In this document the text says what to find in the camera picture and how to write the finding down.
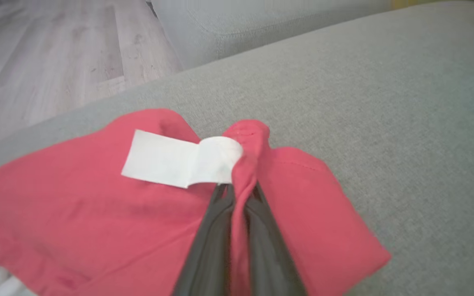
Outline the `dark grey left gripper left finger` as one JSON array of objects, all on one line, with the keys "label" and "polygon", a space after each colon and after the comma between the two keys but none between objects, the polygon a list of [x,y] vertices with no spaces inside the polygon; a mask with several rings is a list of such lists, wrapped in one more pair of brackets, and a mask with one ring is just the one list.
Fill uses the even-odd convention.
[{"label": "dark grey left gripper left finger", "polygon": [[233,185],[217,185],[175,283],[175,296],[230,295],[231,217],[234,208]]}]

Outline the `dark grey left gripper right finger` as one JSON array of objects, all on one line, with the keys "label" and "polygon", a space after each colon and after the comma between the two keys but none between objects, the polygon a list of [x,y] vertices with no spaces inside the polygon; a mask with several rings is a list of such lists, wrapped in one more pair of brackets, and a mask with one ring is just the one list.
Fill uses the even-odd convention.
[{"label": "dark grey left gripper right finger", "polygon": [[245,217],[251,295],[308,295],[260,184],[255,185],[246,201]]}]

